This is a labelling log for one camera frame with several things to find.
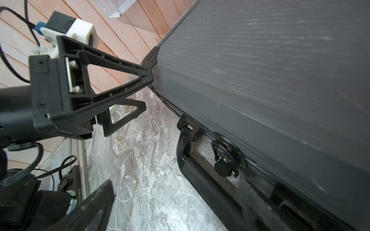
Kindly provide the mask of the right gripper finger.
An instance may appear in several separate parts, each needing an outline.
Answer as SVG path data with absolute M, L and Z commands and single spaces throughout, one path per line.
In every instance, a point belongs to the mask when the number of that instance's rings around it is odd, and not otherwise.
M 112 181 L 105 181 L 49 231 L 105 231 L 115 201 Z

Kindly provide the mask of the dark grey poker case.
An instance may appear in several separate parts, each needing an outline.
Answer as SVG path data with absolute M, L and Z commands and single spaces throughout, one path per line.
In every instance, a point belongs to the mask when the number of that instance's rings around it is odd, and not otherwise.
M 369 230 L 369 1 L 196 1 L 142 64 L 227 229 Z

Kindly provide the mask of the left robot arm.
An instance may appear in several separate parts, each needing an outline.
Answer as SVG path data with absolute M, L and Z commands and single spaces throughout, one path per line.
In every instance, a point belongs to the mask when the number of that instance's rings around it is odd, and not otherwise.
M 90 193 L 77 155 L 46 166 L 51 147 L 106 137 L 146 109 L 131 96 L 153 82 L 148 67 L 58 36 L 57 55 L 29 58 L 30 83 L 1 89 L 1 230 L 104 231 L 115 201 L 111 181 Z

